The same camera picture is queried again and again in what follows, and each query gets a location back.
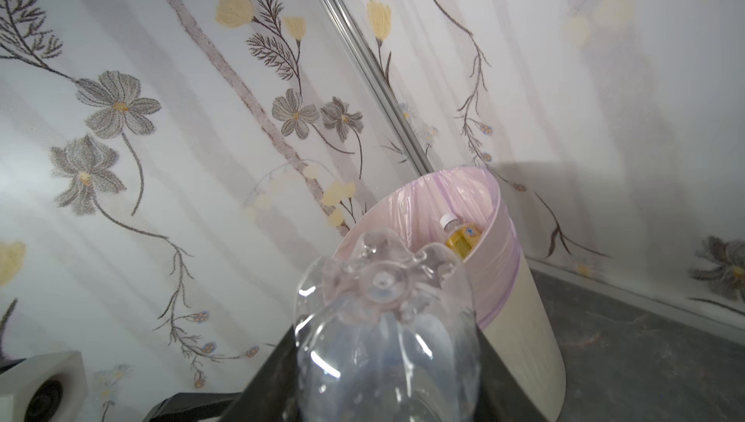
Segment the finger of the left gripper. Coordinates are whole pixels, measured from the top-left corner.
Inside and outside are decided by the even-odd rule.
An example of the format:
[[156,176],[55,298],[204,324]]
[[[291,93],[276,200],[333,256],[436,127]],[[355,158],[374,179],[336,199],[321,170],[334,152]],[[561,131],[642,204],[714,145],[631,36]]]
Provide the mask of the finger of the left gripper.
[[156,404],[145,422],[219,421],[240,393],[177,393]]

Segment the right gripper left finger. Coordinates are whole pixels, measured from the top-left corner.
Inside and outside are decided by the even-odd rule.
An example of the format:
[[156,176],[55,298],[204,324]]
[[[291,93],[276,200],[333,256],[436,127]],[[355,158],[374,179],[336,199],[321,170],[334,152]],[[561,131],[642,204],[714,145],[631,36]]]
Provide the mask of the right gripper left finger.
[[244,391],[221,414],[221,422],[302,421],[299,368],[290,327]]

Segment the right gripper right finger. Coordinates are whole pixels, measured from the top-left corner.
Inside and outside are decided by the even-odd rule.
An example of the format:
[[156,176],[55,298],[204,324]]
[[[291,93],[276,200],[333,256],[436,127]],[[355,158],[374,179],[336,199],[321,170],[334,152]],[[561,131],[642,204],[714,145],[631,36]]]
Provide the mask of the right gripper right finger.
[[476,422],[547,422],[521,389],[499,354],[479,329],[480,386],[475,408]]

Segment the blue label water bottle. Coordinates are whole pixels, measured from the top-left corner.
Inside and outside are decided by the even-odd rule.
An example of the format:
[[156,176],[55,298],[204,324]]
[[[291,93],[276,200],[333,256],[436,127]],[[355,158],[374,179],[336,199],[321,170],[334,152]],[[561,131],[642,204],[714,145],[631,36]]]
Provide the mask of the blue label water bottle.
[[321,257],[294,307],[297,401],[306,421],[469,421],[480,346],[461,259],[389,230],[345,260]]

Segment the yellow red tea bottle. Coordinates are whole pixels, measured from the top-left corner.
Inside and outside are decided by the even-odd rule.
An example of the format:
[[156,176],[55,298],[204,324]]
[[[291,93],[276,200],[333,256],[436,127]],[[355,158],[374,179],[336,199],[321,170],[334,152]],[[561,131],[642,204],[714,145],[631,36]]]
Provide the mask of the yellow red tea bottle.
[[480,229],[455,214],[444,214],[440,218],[440,226],[446,234],[445,245],[462,260],[466,260],[480,242]]

